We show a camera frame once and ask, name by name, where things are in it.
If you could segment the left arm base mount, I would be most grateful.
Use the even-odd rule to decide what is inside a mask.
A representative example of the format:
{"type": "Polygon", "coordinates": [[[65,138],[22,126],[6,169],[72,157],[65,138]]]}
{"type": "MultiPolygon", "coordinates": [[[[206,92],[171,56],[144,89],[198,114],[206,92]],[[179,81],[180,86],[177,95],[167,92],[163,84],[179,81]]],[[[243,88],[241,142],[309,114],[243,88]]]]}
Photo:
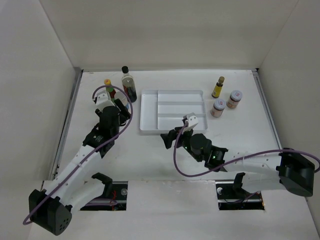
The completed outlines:
{"type": "Polygon", "coordinates": [[[127,209],[128,182],[112,183],[110,191],[94,198],[81,211],[125,211],[127,209]]]}

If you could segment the dark soy sauce bottle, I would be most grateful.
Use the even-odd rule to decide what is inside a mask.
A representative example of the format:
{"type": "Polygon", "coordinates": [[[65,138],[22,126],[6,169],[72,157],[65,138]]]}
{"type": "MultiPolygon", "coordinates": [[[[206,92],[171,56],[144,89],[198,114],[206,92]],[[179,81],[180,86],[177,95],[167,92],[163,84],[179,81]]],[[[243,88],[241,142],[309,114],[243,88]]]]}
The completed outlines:
{"type": "Polygon", "coordinates": [[[123,77],[121,79],[123,89],[128,95],[130,101],[134,103],[137,100],[137,92],[134,79],[130,75],[129,68],[127,66],[123,66],[121,70],[123,73],[123,77]]]}

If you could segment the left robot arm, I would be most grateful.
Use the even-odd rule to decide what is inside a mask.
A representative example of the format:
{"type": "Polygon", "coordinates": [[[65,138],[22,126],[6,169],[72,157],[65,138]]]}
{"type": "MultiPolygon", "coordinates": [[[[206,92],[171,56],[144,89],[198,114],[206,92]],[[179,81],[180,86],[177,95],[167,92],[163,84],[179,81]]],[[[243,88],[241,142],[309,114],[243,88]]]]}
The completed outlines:
{"type": "Polygon", "coordinates": [[[113,180],[93,171],[122,133],[120,127],[129,126],[132,115],[119,99],[95,113],[99,122],[85,137],[75,157],[47,188],[35,189],[28,197],[27,219],[55,236],[66,230],[74,212],[94,198],[105,200],[112,195],[113,180]]]}

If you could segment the white granule jar blue label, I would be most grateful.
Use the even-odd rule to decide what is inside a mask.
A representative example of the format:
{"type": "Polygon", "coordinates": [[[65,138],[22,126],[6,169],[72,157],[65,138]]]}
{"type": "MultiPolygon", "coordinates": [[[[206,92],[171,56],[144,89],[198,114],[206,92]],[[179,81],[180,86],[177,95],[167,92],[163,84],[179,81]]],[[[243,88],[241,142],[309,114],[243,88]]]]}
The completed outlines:
{"type": "Polygon", "coordinates": [[[117,91],[114,95],[114,99],[119,99],[122,104],[129,110],[130,109],[130,104],[127,100],[127,97],[121,92],[121,91],[117,91]]]}

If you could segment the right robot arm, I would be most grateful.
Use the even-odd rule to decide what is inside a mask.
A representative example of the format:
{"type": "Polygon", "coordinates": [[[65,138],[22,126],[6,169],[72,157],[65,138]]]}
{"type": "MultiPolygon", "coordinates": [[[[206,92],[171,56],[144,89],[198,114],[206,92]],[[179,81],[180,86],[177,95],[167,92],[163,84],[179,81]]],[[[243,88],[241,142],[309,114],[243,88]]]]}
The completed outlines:
{"type": "Polygon", "coordinates": [[[232,192],[238,198],[265,190],[286,190],[291,194],[311,197],[314,176],[319,171],[310,161],[312,154],[292,148],[265,150],[257,153],[233,153],[227,148],[214,146],[202,133],[176,127],[161,138],[167,149],[183,148],[198,163],[211,172],[236,176],[232,192]]]}

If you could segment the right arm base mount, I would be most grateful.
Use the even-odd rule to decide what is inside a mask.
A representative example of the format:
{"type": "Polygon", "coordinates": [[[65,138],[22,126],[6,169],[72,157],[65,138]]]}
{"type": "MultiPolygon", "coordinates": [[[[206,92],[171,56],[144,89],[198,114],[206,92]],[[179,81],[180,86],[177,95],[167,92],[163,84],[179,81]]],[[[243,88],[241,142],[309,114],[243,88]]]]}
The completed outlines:
{"type": "Polygon", "coordinates": [[[260,191],[249,193],[243,189],[234,190],[234,182],[216,181],[218,209],[220,211],[265,210],[260,191]]]}

